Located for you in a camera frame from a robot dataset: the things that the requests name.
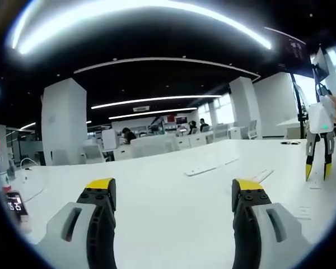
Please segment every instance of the white pillar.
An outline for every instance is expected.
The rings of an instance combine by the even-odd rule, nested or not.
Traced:
[[[1,154],[1,165],[2,171],[6,171],[9,168],[9,156],[6,144],[6,126],[0,125],[0,154]]]
[[[86,90],[72,78],[45,88],[41,117],[46,165],[54,150],[66,150],[69,163],[79,164],[87,139]]]
[[[212,127],[218,125],[217,113],[215,111],[214,102],[209,103],[209,113],[211,115]]]
[[[235,120],[239,126],[249,126],[251,120],[257,120],[256,132],[262,138],[261,118],[251,79],[239,77],[229,83]]]

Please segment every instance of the desk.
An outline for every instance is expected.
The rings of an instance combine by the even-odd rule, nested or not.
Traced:
[[[300,122],[297,118],[289,119],[285,122],[280,122],[279,124],[276,124],[276,126],[284,126],[286,128],[295,128],[300,127]]]
[[[33,167],[29,180],[47,182],[46,189],[26,203],[37,243],[47,222],[67,202],[76,201],[94,179],[113,177],[117,184],[114,252],[117,268],[231,268],[234,231],[231,181],[252,178],[273,169],[262,182],[272,202],[280,202],[299,215],[308,241],[318,242],[336,216],[336,143],[333,168],[323,182],[324,144],[316,145],[310,182],[305,182],[305,140],[300,145],[281,145],[280,140],[223,140],[175,151],[102,164]],[[238,161],[187,177],[199,164]],[[320,184],[321,189],[311,189]]]

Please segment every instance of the white cabinet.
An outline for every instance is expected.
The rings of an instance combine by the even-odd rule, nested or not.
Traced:
[[[115,161],[132,159],[132,148],[129,145],[119,146],[113,150],[113,155]]]
[[[190,149],[189,136],[177,137],[179,150]]]
[[[191,134],[189,136],[190,146],[191,147],[199,147],[207,144],[206,134],[205,133],[197,133]]]
[[[229,129],[229,139],[242,139],[241,138],[241,128],[232,127]]]

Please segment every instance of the robotic arm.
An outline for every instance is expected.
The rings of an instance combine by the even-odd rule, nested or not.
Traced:
[[[116,269],[115,194],[114,179],[88,184],[76,203],[68,203],[49,221],[37,245],[40,254],[58,269]],[[311,247],[297,219],[281,204],[271,203],[258,183],[234,179],[232,211],[233,269],[292,268]]]

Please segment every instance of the computer screen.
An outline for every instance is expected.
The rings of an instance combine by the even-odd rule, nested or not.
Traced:
[[[186,117],[176,117],[175,118],[175,123],[176,124],[184,124],[184,123],[188,123],[188,120]]]

